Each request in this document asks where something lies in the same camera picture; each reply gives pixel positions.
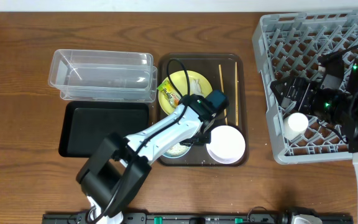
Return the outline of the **white napkin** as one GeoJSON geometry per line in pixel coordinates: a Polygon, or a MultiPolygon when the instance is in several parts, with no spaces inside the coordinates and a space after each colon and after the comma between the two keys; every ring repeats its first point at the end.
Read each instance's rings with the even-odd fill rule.
{"type": "Polygon", "coordinates": [[[194,79],[190,82],[190,92],[191,94],[204,96],[198,79],[194,79]]]}

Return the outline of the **green snack wrapper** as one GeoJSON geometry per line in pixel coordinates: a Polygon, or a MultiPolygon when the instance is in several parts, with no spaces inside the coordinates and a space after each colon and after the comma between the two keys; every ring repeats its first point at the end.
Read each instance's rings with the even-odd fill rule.
{"type": "Polygon", "coordinates": [[[172,108],[177,107],[181,96],[167,78],[157,87],[157,90],[161,92],[172,108]]]}

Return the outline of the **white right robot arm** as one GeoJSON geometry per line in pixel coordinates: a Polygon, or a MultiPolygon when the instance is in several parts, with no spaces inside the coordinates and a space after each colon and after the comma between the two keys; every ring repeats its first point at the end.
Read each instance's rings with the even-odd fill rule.
{"type": "Polygon", "coordinates": [[[323,73],[319,82],[289,76],[273,81],[270,89],[281,107],[293,105],[297,112],[341,126],[337,135],[352,154],[358,193],[358,58],[349,67],[351,73],[345,91],[339,89],[345,74],[343,56],[355,49],[358,44],[319,56],[319,70],[323,73]]]}

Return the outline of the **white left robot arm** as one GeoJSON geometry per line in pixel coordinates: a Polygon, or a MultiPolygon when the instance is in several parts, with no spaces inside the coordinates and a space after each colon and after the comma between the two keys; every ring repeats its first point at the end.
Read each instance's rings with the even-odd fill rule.
{"type": "Polygon", "coordinates": [[[151,127],[122,138],[107,135],[76,176],[91,203],[86,223],[120,223],[151,165],[174,145],[205,133],[229,105],[221,90],[207,97],[187,93],[174,112],[151,127]]]}

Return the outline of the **white paper cup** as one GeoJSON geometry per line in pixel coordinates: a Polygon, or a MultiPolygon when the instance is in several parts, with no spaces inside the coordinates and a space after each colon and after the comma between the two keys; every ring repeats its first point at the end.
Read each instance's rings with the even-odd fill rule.
{"type": "Polygon", "coordinates": [[[303,113],[293,113],[283,120],[284,137],[289,141],[294,140],[300,134],[304,134],[309,122],[303,113]]]}

